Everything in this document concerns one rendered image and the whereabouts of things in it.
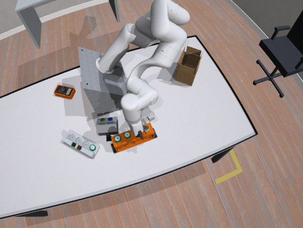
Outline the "orange handheld multimeter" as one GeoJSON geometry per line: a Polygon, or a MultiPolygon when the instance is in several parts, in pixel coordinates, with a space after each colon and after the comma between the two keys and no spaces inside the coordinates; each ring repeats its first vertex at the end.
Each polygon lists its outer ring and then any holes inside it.
{"type": "Polygon", "coordinates": [[[57,85],[54,94],[59,97],[72,99],[75,94],[75,89],[72,87],[67,87],[63,85],[57,85]]]}

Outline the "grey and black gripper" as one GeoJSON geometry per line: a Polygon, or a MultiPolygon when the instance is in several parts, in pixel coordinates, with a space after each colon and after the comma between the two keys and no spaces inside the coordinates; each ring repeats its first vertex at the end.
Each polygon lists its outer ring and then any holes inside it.
{"type": "Polygon", "coordinates": [[[130,124],[130,123],[128,123],[128,124],[129,124],[133,134],[136,137],[140,137],[142,139],[143,138],[143,136],[142,136],[143,126],[142,126],[141,120],[136,124],[130,124]]]}

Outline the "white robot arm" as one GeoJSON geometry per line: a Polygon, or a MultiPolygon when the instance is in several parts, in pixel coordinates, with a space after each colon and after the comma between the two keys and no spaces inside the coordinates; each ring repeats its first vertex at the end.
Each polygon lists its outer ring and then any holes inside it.
{"type": "Polygon", "coordinates": [[[129,50],[129,43],[147,48],[160,41],[151,58],[134,67],[126,82],[125,94],[120,105],[125,120],[136,124],[141,119],[155,119],[148,105],[158,98],[158,91],[140,79],[149,67],[170,68],[186,42],[187,34],[179,26],[190,20],[189,13],[171,0],[154,0],[148,11],[134,24],[121,29],[111,46],[95,61],[97,69],[107,75],[114,72],[115,65],[129,50]],[[132,94],[131,94],[132,93],[132,94]]]}

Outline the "green round cap with white top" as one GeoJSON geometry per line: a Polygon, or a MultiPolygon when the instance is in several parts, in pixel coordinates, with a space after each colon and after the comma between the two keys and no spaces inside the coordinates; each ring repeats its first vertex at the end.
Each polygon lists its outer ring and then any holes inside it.
{"type": "Polygon", "coordinates": [[[95,145],[91,145],[91,146],[90,146],[90,149],[91,149],[92,151],[94,151],[94,150],[96,149],[95,145]]]}

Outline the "brown cardboard box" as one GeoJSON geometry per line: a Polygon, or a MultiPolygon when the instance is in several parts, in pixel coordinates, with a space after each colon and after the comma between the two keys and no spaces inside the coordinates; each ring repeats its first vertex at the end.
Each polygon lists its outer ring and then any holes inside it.
{"type": "Polygon", "coordinates": [[[184,51],[185,51],[185,47],[179,58],[180,60],[178,60],[177,62],[175,80],[192,86],[192,83],[194,81],[194,76],[197,73],[197,68],[199,68],[199,62],[202,57],[201,50],[187,46],[186,52],[184,51]]]}

